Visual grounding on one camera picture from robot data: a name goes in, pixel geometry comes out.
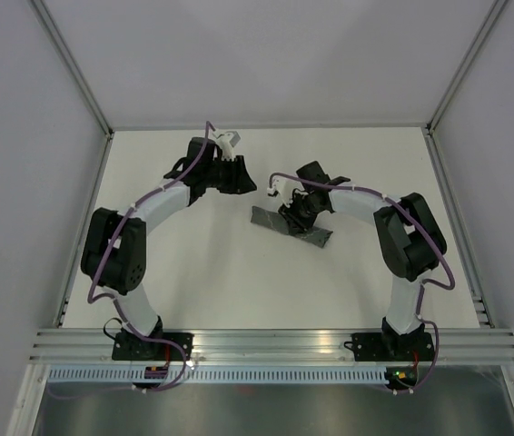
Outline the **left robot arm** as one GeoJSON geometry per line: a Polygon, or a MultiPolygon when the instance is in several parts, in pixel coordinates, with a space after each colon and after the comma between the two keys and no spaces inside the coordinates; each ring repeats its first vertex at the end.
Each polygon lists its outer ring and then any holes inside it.
{"type": "Polygon", "coordinates": [[[187,153],[160,185],[123,211],[100,207],[91,217],[80,262],[92,280],[89,303],[110,299],[124,328],[134,336],[133,349],[146,360],[163,353],[163,323],[143,287],[147,237],[175,213],[193,205],[209,189],[242,195],[254,192],[244,157],[234,147],[236,131],[194,137],[187,153]]]}

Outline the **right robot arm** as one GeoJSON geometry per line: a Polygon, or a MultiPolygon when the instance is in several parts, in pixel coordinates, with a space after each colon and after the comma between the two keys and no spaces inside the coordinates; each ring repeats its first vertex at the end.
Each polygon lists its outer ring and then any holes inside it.
{"type": "Polygon", "coordinates": [[[392,359],[409,353],[424,333],[420,306],[427,283],[453,289],[455,280],[444,259],[447,243],[425,198],[419,193],[392,197],[330,178],[317,161],[295,176],[273,173],[267,194],[279,196],[278,214],[295,237],[331,235],[315,227],[321,213],[340,213],[374,226],[381,255],[392,274],[390,306],[381,325],[381,348],[392,359]]]}

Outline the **grey cloth napkin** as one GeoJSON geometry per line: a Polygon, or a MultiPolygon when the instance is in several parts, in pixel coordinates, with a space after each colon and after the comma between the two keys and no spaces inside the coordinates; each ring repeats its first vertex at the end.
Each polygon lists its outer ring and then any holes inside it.
{"type": "Polygon", "coordinates": [[[252,207],[251,223],[285,236],[291,236],[318,248],[324,248],[333,235],[333,231],[317,226],[313,226],[305,232],[295,232],[290,229],[290,225],[279,213],[255,205],[252,207]]]}

